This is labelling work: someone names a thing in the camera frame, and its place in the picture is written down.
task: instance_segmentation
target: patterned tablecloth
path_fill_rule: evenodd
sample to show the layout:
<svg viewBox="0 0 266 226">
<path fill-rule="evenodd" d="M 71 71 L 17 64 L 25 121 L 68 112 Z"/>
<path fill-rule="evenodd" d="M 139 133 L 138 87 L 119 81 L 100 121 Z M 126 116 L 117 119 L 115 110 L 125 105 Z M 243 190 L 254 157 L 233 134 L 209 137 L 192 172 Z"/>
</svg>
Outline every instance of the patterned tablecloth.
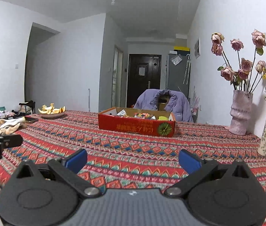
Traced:
<svg viewBox="0 0 266 226">
<path fill-rule="evenodd" d="M 187 176 L 178 163 L 181 149 L 200 157 L 213 157 L 220 163 L 242 158 L 266 191 L 266 158 L 257 153 L 260 142 L 257 136 L 237 136 L 223 126 L 182 122 L 176 125 L 175 137 L 162 138 L 99 130 L 96 113 L 67 111 L 63 118 L 40 118 L 17 131 L 23 137 L 20 147 L 4 150 L 0 160 L 0 189 L 22 159 L 45 163 L 85 148 L 88 163 L 78 175 L 103 191 L 165 189 Z"/>
</svg>

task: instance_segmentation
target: purple jacket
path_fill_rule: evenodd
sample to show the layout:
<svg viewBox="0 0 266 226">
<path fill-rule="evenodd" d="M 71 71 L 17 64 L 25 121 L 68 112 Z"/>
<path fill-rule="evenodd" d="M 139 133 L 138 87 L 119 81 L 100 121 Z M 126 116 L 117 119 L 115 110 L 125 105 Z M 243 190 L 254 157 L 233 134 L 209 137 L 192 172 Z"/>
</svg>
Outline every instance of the purple jacket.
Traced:
<svg viewBox="0 0 266 226">
<path fill-rule="evenodd" d="M 193 122 L 190 104 L 182 92 L 171 90 L 147 89 L 137 99 L 134 109 L 157 110 L 160 95 L 169 94 L 170 101 L 164 110 L 173 112 L 176 121 Z"/>
</svg>

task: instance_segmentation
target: metal screw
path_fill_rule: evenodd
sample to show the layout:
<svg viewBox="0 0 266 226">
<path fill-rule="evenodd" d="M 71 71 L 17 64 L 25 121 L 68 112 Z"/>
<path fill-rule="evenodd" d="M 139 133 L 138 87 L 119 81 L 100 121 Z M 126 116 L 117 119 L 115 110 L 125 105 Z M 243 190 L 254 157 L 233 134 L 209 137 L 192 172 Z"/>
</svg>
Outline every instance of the metal screw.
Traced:
<svg viewBox="0 0 266 226">
<path fill-rule="evenodd" d="M 99 189 L 95 187 L 89 187 L 84 190 L 86 195 L 97 195 L 99 194 Z"/>
<path fill-rule="evenodd" d="M 181 193 L 181 189 L 178 187 L 172 187 L 167 189 L 168 195 L 179 195 Z"/>
</svg>

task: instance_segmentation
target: ceiling light fixture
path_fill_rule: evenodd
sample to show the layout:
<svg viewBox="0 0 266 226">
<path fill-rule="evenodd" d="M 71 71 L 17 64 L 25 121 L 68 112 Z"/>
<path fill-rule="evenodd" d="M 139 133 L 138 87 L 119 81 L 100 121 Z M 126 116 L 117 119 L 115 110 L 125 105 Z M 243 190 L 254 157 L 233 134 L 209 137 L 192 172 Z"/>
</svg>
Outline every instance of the ceiling light fixture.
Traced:
<svg viewBox="0 0 266 226">
<path fill-rule="evenodd" d="M 115 4 L 115 0 L 112 0 L 111 5 L 114 5 L 114 4 Z"/>
</svg>

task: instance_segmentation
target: refrigerator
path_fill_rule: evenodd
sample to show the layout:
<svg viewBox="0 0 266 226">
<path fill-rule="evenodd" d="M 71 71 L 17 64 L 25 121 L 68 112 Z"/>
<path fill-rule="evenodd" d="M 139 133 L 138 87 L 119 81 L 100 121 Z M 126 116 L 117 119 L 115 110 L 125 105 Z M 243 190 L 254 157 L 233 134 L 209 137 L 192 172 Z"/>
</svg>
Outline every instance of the refrigerator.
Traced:
<svg viewBox="0 0 266 226">
<path fill-rule="evenodd" d="M 166 89 L 182 92 L 187 98 L 189 90 L 189 70 L 187 70 L 185 83 L 183 83 L 183 81 L 189 53 L 188 51 L 181 51 L 180 54 L 169 53 L 167 55 Z M 182 60 L 176 64 L 179 61 L 177 58 L 179 55 Z"/>
</svg>

